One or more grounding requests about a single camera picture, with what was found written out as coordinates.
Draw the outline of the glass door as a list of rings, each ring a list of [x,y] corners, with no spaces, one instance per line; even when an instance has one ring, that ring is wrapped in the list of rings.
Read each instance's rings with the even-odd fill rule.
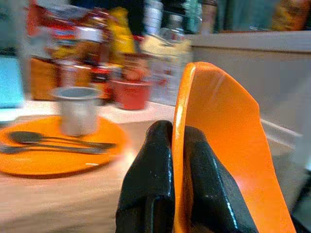
[[[0,109],[18,108],[23,102],[19,61],[16,57],[0,56]]]

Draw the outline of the grey beige placemat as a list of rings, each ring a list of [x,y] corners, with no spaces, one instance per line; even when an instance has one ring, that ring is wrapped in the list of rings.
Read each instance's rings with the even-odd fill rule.
[[[151,124],[122,123],[127,147],[96,170],[56,179],[0,173],[0,233],[114,233],[122,181]]]

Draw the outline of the yellow packet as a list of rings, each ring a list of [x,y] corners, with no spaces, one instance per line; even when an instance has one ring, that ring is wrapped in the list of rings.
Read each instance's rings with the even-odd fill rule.
[[[124,53],[135,53],[135,43],[128,25],[128,11],[122,7],[109,10],[108,29],[112,40],[109,51],[109,62],[122,65]]]

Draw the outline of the clear plastic container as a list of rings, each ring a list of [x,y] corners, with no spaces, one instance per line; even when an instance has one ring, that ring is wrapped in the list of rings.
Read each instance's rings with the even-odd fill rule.
[[[184,67],[191,60],[190,41],[182,28],[183,17],[175,13],[164,17],[160,0],[146,0],[144,13],[145,40],[141,49],[151,56],[150,101],[174,106]]]

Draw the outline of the metal spoon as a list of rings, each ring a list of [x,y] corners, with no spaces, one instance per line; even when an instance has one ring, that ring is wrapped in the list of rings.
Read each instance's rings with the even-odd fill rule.
[[[78,143],[84,146],[88,147],[93,147],[93,148],[101,148],[101,149],[109,149],[116,147],[116,143],[98,143],[98,142],[87,142],[87,141],[82,141],[78,139],[66,139],[66,138],[61,138],[61,137],[48,137],[44,136],[41,133],[35,133],[35,132],[28,132],[28,131],[14,131],[8,133],[8,137],[21,144],[34,144],[34,143],[40,143],[43,141],[47,141],[50,139],[55,139],[55,140],[62,140],[65,142],[72,142],[72,143]]]

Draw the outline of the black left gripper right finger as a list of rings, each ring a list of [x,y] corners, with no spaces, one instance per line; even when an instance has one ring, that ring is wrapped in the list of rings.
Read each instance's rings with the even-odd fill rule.
[[[185,128],[183,155],[191,233],[258,233],[236,181],[201,130]]]

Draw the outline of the white counter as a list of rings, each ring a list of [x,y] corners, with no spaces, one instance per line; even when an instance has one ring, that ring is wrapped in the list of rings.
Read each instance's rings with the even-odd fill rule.
[[[267,137],[294,147],[311,115],[311,32],[191,37],[193,60],[212,63],[257,101]]]

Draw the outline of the red plastic cup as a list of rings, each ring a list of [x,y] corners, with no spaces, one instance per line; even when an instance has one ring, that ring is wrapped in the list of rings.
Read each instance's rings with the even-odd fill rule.
[[[112,96],[116,106],[124,110],[142,110],[150,97],[150,82],[112,80]]]

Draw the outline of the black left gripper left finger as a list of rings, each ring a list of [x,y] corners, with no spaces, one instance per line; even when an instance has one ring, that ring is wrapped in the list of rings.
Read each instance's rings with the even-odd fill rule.
[[[172,233],[175,193],[173,125],[154,122],[122,183],[115,233]]]

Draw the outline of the orange plate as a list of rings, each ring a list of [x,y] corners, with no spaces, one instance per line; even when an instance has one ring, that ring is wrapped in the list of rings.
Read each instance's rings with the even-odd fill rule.
[[[60,129],[61,118],[57,115],[41,117],[23,123],[10,124],[0,129],[0,143],[18,146],[8,137],[14,131],[30,131],[44,136],[64,137]],[[52,151],[30,151],[18,154],[0,153],[0,172],[30,178],[63,177],[96,170],[117,160],[124,152],[128,137],[123,129],[106,118],[98,118],[98,128],[94,134],[84,137],[85,141],[116,143],[103,154],[78,154]],[[78,147],[72,142],[51,139],[49,145]]]

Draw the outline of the dark jar with red lid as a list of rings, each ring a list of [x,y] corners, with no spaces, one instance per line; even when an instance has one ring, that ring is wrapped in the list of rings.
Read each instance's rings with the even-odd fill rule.
[[[97,66],[91,69],[91,74],[91,85],[99,90],[102,102],[111,102],[113,91],[110,76],[112,69],[105,66]]]

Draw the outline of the brown box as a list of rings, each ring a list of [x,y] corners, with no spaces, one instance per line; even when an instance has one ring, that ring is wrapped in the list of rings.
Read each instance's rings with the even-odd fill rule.
[[[58,67],[51,59],[31,57],[30,80],[33,100],[54,100],[52,90],[59,86]]]

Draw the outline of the metal mug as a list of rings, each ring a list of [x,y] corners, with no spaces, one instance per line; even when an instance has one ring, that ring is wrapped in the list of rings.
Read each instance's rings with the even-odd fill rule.
[[[63,134],[79,137],[96,132],[99,95],[100,92],[91,87],[68,86],[52,90],[58,103]]]

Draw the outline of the orange bowl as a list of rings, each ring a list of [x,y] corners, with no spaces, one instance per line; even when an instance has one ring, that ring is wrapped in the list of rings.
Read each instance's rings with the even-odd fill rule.
[[[229,74],[211,63],[186,65],[172,135],[174,233],[190,233],[184,186],[185,127],[200,129],[236,181],[259,233],[296,233],[277,181],[259,105]]]

